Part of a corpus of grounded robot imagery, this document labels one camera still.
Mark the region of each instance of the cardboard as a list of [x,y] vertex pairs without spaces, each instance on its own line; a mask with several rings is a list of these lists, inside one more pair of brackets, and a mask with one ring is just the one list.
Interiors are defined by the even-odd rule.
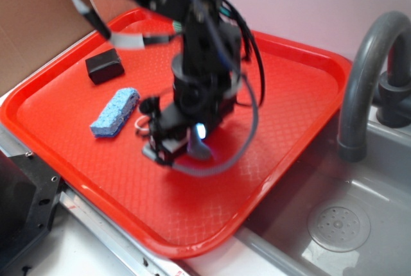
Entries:
[[[135,6],[95,1],[106,21]],[[0,0],[0,96],[91,31],[71,0]]]

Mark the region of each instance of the drain strainer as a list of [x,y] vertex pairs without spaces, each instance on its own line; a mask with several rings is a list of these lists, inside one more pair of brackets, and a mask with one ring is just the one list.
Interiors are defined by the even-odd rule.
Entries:
[[308,231],[321,247],[349,252],[365,243],[370,221],[364,210],[349,200],[327,201],[311,211]]

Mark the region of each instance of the sink basin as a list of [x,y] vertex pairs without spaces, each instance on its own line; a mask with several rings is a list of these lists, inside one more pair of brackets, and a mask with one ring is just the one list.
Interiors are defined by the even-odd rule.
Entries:
[[369,122],[368,154],[340,160],[335,116],[245,226],[306,275],[411,275],[411,137]]

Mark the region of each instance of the faucet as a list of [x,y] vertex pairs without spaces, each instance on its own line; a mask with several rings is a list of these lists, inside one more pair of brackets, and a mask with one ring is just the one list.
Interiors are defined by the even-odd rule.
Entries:
[[[380,74],[386,59],[387,71]],[[353,62],[338,127],[342,159],[357,162],[366,156],[371,103],[379,108],[381,124],[399,128],[411,123],[410,72],[410,19],[401,12],[385,13],[367,32]]]

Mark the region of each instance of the red tray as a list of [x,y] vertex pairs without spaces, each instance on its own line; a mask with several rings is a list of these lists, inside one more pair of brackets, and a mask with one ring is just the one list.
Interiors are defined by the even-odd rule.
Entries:
[[[110,26],[125,33],[173,31],[170,21],[141,9]],[[118,50],[126,74],[95,86],[84,60],[111,46],[94,33],[9,95],[1,121],[149,249],[171,258],[202,254],[235,232],[337,111],[351,66],[324,50],[262,33],[255,36],[267,76],[258,132],[237,165],[220,175],[191,177],[144,157],[145,142],[134,135],[138,111],[113,139],[95,139],[89,129],[118,89],[135,87],[144,98],[171,87],[171,59],[180,49],[177,39],[141,51]],[[256,63],[243,68],[258,96]],[[239,97],[247,101],[245,91]],[[242,145],[251,115],[251,109],[236,107],[207,139],[214,163]],[[179,162],[198,165],[187,157]]]

